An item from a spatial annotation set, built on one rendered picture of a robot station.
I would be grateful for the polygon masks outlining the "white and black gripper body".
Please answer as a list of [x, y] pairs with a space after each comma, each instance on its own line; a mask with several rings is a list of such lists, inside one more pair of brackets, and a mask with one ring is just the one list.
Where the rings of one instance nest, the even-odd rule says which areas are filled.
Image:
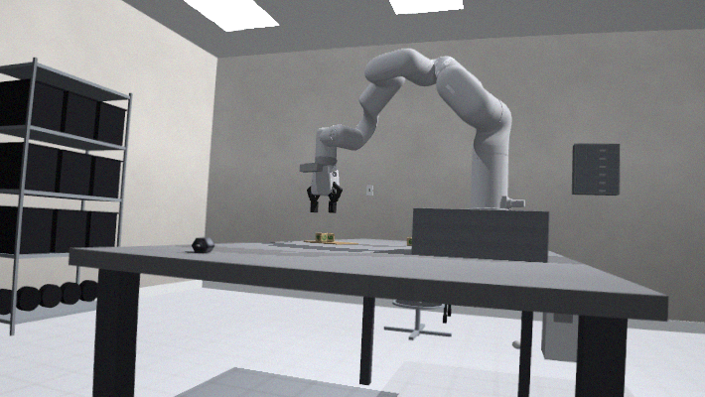
[[323, 166], [322, 172], [313, 172], [311, 193], [315, 196], [327, 196], [336, 189], [333, 182], [339, 185], [339, 171], [336, 166]]

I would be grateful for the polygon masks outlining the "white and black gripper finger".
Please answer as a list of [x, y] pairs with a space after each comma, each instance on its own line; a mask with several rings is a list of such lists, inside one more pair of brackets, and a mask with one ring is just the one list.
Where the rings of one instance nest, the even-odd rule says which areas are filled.
[[312, 195], [312, 193], [311, 193], [311, 187], [309, 187], [309, 188], [307, 189], [307, 193], [308, 193], [308, 197], [309, 197], [310, 202], [311, 202], [311, 210], [310, 210], [310, 212], [318, 212], [319, 202], [318, 202], [317, 200], [318, 200], [318, 198], [319, 198], [320, 196], [316, 196], [316, 197], [315, 197], [315, 195]]
[[337, 193], [333, 190], [332, 193], [330, 193], [328, 196], [331, 201], [329, 201], [329, 212], [330, 213], [336, 213], [337, 212], [337, 201], [339, 200], [339, 197], [341, 196], [341, 193], [343, 189], [338, 186], [335, 182], [333, 182], [333, 187], [337, 190]]

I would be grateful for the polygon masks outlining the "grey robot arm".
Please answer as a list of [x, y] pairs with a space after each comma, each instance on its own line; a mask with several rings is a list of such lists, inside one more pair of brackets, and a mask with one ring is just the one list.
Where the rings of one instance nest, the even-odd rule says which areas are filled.
[[401, 49], [372, 59], [364, 75], [372, 83], [358, 100], [363, 108], [361, 121], [355, 129], [344, 125], [318, 129], [315, 163], [300, 165], [300, 172], [322, 172], [323, 166], [335, 166], [337, 147], [360, 149], [373, 135], [378, 114], [406, 78], [420, 86], [436, 84], [443, 100], [463, 121], [477, 129], [471, 208], [466, 209], [525, 207], [524, 199], [512, 200], [507, 196], [510, 111], [457, 61], [447, 56], [429, 60], [415, 50]]

